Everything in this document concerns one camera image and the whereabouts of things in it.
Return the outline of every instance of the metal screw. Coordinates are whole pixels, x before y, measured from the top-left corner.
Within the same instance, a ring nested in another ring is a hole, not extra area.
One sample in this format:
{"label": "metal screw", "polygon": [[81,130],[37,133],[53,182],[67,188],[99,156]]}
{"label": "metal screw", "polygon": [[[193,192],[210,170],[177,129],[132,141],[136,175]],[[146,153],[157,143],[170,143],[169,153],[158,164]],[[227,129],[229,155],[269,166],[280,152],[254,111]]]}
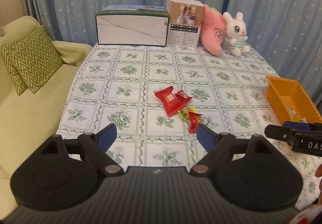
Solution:
{"label": "metal screw", "polygon": [[209,170],[206,165],[195,165],[192,169],[197,173],[206,173]]}
{"label": "metal screw", "polygon": [[117,173],[121,170],[121,167],[118,165],[108,165],[105,167],[107,173]]}

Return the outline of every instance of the small product box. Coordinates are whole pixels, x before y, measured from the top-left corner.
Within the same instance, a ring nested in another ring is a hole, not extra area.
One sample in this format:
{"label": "small product box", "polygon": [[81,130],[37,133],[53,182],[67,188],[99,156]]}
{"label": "small product box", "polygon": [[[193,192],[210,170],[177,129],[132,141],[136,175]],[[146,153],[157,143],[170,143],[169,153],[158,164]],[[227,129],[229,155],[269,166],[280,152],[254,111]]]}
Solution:
{"label": "small product box", "polygon": [[169,15],[165,7],[110,5],[95,17],[98,44],[166,44]]}
{"label": "small product box", "polygon": [[204,5],[196,0],[167,0],[166,10],[169,13],[167,44],[196,47]]}

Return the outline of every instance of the red candy wrapper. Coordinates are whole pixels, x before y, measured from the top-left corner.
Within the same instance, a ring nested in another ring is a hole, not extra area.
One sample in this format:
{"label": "red candy wrapper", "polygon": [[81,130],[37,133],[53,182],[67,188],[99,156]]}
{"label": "red candy wrapper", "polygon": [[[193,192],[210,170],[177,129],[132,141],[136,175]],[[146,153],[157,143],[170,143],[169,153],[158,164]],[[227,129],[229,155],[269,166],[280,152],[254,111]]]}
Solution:
{"label": "red candy wrapper", "polygon": [[322,206],[321,205],[311,205],[309,208],[303,210],[297,214],[292,220],[287,222],[287,224],[310,224],[310,223],[320,223],[319,217],[322,216]]}
{"label": "red candy wrapper", "polygon": [[154,93],[154,95],[162,101],[166,114],[169,117],[176,114],[178,110],[183,109],[186,105],[172,94],[172,90],[173,87],[170,86]]}
{"label": "red candy wrapper", "polygon": [[189,97],[183,90],[179,90],[175,96],[178,98],[178,100],[188,103],[190,100],[192,100],[192,97]]}
{"label": "red candy wrapper", "polygon": [[197,126],[201,121],[201,114],[189,111],[189,121],[190,121],[189,132],[196,133]]}

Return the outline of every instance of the floral tablecloth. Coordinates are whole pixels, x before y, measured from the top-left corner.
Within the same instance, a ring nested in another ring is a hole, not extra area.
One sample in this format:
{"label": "floral tablecloth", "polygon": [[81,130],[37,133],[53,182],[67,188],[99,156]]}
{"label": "floral tablecloth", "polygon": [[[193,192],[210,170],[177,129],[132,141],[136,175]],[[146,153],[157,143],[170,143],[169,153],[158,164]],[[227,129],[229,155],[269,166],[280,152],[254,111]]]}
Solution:
{"label": "floral tablecloth", "polygon": [[[265,98],[267,74],[277,76],[254,49],[241,57],[224,49],[216,57],[203,47],[96,45],[76,73],[57,133],[77,138],[114,123],[118,139],[107,154],[124,169],[139,165],[189,170],[205,150],[179,115],[167,117],[154,91],[183,89],[209,128],[249,138],[264,134],[268,124],[278,125]],[[270,142],[303,176],[297,203],[302,209],[319,194],[314,172],[322,159]]]}

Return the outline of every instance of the white bunny plush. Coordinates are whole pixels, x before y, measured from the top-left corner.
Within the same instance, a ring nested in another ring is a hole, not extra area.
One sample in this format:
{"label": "white bunny plush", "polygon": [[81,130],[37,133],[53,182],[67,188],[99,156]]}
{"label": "white bunny plush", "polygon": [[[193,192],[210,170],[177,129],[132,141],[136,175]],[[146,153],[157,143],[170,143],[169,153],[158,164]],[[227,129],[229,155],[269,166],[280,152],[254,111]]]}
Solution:
{"label": "white bunny plush", "polygon": [[246,24],[243,21],[243,14],[238,12],[236,18],[233,19],[228,12],[225,12],[223,17],[227,22],[225,45],[229,46],[231,53],[238,57],[242,52],[249,52],[249,46],[245,45],[245,41],[248,37],[246,36]]}

